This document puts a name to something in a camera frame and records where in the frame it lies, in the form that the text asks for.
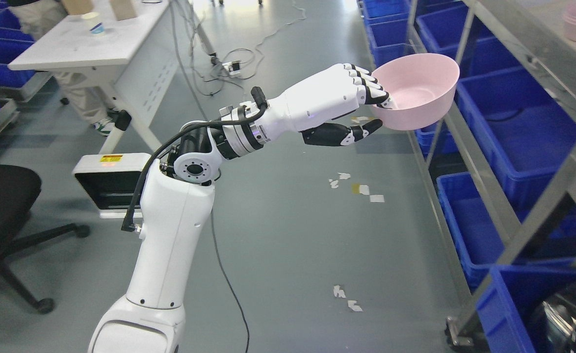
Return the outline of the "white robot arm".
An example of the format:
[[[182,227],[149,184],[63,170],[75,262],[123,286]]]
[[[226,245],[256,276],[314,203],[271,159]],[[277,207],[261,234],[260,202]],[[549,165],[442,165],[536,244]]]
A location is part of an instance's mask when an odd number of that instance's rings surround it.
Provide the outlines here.
[[[149,157],[122,230],[141,239],[129,287],[102,316],[90,353],[179,353],[192,259],[214,203],[221,163],[266,142],[255,122],[265,103],[225,107],[218,120],[192,121]]]

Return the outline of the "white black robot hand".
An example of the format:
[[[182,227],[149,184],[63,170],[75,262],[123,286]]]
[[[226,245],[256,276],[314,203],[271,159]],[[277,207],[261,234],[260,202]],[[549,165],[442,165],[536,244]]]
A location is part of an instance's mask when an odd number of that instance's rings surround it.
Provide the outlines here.
[[[396,103],[370,71],[351,63],[337,63],[286,89],[268,101],[268,108],[254,125],[266,143],[284,132],[299,132],[306,145],[344,147],[382,127],[380,119],[360,126],[332,123],[361,105],[384,109]]]

